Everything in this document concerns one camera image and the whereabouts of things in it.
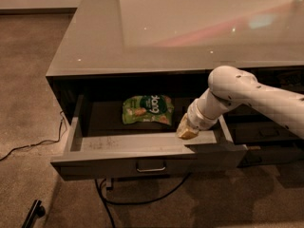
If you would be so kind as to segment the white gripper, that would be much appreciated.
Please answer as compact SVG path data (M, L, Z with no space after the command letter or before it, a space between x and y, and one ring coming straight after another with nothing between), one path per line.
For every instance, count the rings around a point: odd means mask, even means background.
M190 140L198 136L199 130L208 130L216 123L217 120L209 119L199 111L198 99L196 99L188 106L187 114L181 118L177 135L183 140Z

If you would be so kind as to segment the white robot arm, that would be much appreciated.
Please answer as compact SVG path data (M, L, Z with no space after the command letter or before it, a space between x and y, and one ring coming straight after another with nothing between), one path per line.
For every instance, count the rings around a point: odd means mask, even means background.
M263 85L250 72L233 66L218 66L208 77L208 88L191 103L177 129L184 140L196 138L218 118L239 105L252 109L304 138L304 95Z

